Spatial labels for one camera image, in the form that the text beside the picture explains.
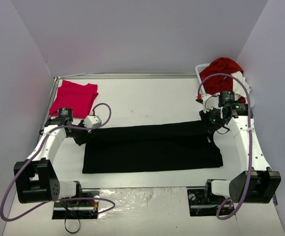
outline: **folded black fabric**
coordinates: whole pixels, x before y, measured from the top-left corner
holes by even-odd
[[[93,130],[85,147],[84,174],[173,171],[223,165],[202,122]]]

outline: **red cloth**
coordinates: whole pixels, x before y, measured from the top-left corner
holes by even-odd
[[[78,85],[63,80],[62,86],[57,90],[57,97],[50,108],[49,114],[51,115],[59,108],[68,107],[73,109],[73,117],[84,119],[89,115],[93,102],[98,96],[97,90],[97,85]]]
[[[231,60],[230,58],[218,58],[211,62],[211,64],[199,75],[201,81],[203,81],[207,76],[212,74],[226,73],[230,75],[237,71],[241,71],[243,73],[243,69],[235,61]],[[233,91],[233,80],[229,77],[224,79],[224,76],[214,76],[208,79],[203,84],[203,87],[206,93],[209,94],[215,94],[223,91]]]

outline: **gray wall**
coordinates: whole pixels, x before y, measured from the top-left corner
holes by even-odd
[[[269,0],[237,61],[256,99],[259,142],[282,175],[277,197],[285,229],[285,1]]]
[[[16,161],[32,151],[52,77],[9,0],[0,0],[0,202]],[[8,215],[15,191],[6,206]],[[0,235],[5,223],[0,219]]]
[[[237,58],[267,0],[12,0],[55,76]]]

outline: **table surface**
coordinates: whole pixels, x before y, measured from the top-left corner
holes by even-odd
[[[106,102],[112,108],[112,118],[106,127],[200,119],[202,105],[195,102],[199,84],[192,76],[150,79],[146,75],[144,79],[83,78],[70,81],[98,85],[99,95],[95,104]],[[105,120],[108,110],[98,107],[96,114]],[[53,163],[58,179],[78,180],[83,188],[101,188],[102,197],[118,203],[114,211],[98,220],[83,220],[77,235],[283,236],[272,203],[244,204],[235,217],[226,221],[217,220],[216,217],[189,216],[186,186],[203,186],[208,178],[233,179],[241,172],[231,134],[215,134],[214,139],[223,155],[224,166],[220,168],[111,174],[82,174],[85,146],[76,145],[73,139],[65,139]],[[33,205],[22,205],[16,197],[10,217]],[[46,204],[16,222],[7,223],[4,236],[68,234],[62,220],[51,220],[52,207],[52,203]],[[76,226],[75,221],[69,223],[71,227]]]

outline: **transparent plastic wrap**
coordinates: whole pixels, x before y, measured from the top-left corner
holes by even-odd
[[[101,189],[100,197],[111,199],[115,202],[116,207],[108,212],[99,214],[99,219],[133,216],[133,220],[134,216],[139,215],[141,220],[158,212],[161,215],[170,215],[181,210],[178,207],[171,207],[176,205],[177,202],[181,203],[180,199],[185,198],[183,202],[187,202],[186,189],[179,187]],[[109,207],[109,203],[99,202],[99,211]]]

